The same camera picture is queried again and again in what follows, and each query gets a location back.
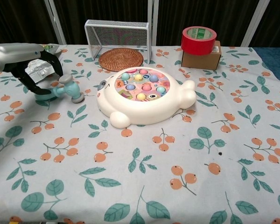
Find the toy ear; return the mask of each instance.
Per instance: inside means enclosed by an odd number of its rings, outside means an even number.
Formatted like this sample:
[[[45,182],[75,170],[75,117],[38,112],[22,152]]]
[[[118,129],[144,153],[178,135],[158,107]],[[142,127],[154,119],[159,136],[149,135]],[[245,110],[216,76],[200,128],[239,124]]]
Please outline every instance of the toy ear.
[[[196,93],[190,89],[183,89],[180,93],[180,108],[187,109],[196,101]]]
[[[190,89],[190,90],[195,90],[195,82],[193,80],[187,80],[182,84],[182,88],[185,89]]]

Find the small brown box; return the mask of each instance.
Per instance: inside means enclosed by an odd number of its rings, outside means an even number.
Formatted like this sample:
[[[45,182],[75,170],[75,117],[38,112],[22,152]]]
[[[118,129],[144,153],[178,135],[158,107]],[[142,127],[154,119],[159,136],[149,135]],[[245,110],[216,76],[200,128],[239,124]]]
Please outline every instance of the small brown box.
[[[216,70],[221,54],[220,41],[215,41],[213,51],[208,55],[191,55],[183,52],[182,67]]]

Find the tablecloth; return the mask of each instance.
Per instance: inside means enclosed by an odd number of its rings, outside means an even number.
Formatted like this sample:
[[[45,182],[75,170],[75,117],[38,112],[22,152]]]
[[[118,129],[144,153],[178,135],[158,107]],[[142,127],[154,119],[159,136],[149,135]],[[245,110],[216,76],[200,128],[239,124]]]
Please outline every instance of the tablecloth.
[[[195,81],[197,101],[122,130],[96,102],[114,72],[88,46],[59,50],[79,104],[37,101],[0,73],[0,220],[280,223],[280,81],[253,48],[222,47],[217,70],[181,67],[179,46],[153,47],[150,64],[142,51],[144,66]],[[56,74],[38,85],[61,86]]]

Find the roll of tape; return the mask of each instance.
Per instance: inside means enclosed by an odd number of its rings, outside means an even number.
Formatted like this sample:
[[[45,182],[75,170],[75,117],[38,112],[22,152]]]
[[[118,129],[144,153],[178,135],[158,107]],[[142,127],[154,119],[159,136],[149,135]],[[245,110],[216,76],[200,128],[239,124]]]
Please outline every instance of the roll of tape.
[[[188,27],[182,31],[182,50],[192,55],[211,53],[217,34],[207,27]]]

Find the woven rattan coaster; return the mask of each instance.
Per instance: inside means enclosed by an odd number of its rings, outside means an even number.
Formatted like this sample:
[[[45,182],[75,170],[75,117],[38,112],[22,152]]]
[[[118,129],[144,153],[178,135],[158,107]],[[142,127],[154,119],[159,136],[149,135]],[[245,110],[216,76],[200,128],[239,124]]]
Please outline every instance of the woven rattan coaster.
[[[130,48],[115,48],[101,55],[99,65],[109,71],[121,71],[131,67],[141,66],[143,56],[140,52]]]

